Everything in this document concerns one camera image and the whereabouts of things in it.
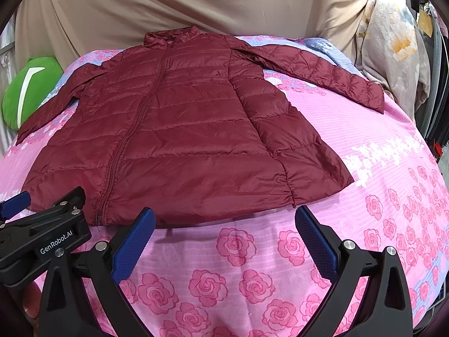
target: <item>hand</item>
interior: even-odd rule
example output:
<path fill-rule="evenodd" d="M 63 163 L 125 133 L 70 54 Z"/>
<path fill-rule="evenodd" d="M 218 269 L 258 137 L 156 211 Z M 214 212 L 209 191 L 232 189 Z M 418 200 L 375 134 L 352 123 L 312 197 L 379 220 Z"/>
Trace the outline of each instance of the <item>hand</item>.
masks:
<path fill-rule="evenodd" d="M 33 281 L 23 292 L 23 310 L 33 321 L 34 336 L 37 337 L 38 315 L 40 307 L 41 292 L 37 284 Z"/>

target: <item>brown paper tag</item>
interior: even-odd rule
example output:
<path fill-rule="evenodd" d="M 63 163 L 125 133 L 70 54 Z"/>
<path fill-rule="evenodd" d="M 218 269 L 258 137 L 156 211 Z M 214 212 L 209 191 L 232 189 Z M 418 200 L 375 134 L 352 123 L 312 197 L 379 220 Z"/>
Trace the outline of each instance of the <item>brown paper tag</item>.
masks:
<path fill-rule="evenodd" d="M 427 15 L 423 9 L 419 9 L 418 28 L 425 32 L 429 37 L 432 37 L 432 17 Z"/>

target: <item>beige fabric backdrop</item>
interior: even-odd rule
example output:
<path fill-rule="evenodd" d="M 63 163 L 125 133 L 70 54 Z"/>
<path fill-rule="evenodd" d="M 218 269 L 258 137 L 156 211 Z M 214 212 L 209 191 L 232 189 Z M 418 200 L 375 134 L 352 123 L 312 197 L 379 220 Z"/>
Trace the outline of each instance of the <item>beige fabric backdrop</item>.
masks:
<path fill-rule="evenodd" d="M 197 25 L 231 35 L 320 36 L 355 60 L 367 0 L 24 0 L 16 20 L 17 68 L 55 56 L 66 68 L 96 49 L 142 44 L 147 31 Z"/>

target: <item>jacket zipper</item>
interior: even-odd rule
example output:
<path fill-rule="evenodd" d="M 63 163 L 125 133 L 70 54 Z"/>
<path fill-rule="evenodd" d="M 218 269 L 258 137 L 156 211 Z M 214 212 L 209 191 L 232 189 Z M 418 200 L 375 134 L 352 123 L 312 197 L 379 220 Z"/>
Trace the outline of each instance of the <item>jacket zipper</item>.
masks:
<path fill-rule="evenodd" d="M 95 225 L 97 225 L 97 226 L 102 225 L 103 221 L 104 221 L 103 213 L 105 210 L 106 202 L 108 201 L 108 198 L 112 192 L 112 187 L 113 187 L 114 180 L 115 180 L 115 171 L 117 169 L 118 160 L 120 159 L 120 156 L 123 153 L 123 150 L 126 148 L 129 140 L 131 139 L 131 136 L 134 134 L 134 132 L 136 131 L 138 126 L 141 124 L 141 121 L 148 109 L 148 104 L 150 102 L 150 99 L 153 97 L 154 93 L 156 92 L 156 90 L 158 89 L 158 87 L 161 83 L 163 74 L 165 73 L 167 57 L 168 57 L 168 53 L 169 53 L 170 49 L 171 49 L 170 46 L 167 47 L 167 51 L 164 53 L 164 56 L 162 57 L 161 69 L 159 70 L 159 76 L 158 76 L 158 79 L 156 80 L 156 84 L 154 85 L 154 88 L 153 88 L 151 94 L 146 95 L 142 99 L 142 101 L 139 105 L 140 109 L 136 115 L 136 119 L 134 120 L 134 123 L 128 129 L 126 134 L 123 136 L 122 140 L 119 142 L 118 146 L 116 147 L 116 149 L 112 155 L 112 159 L 110 162 L 111 164 L 109 165 L 108 181 L 107 181 L 107 185 L 106 185 L 106 188 L 104 191 L 104 195 L 102 197 L 100 197 L 100 199 L 98 200 L 97 216 L 95 218 Z"/>

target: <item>jacket sleeve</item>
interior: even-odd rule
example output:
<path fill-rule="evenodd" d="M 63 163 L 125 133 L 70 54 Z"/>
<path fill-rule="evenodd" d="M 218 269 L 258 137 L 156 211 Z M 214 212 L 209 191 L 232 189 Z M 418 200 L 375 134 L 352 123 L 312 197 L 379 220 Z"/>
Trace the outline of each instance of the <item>jacket sleeve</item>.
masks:
<path fill-rule="evenodd" d="M 231 49 L 258 65 L 331 90 L 383 114 L 383 89 L 378 83 L 351 74 L 299 48 L 276 44 L 252 47 L 243 40 L 228 35 L 224 38 Z"/>
<path fill-rule="evenodd" d="M 120 52 L 110 60 L 104 61 L 101 66 L 86 63 L 78 67 L 69 77 L 66 84 L 61 87 L 59 93 L 37 109 L 23 123 L 17 135 L 16 145 L 22 143 L 33 131 L 42 128 L 57 117 L 74 99 L 81 100 L 83 91 L 91 81 L 114 67 L 120 61 L 122 54 L 123 52 Z"/>

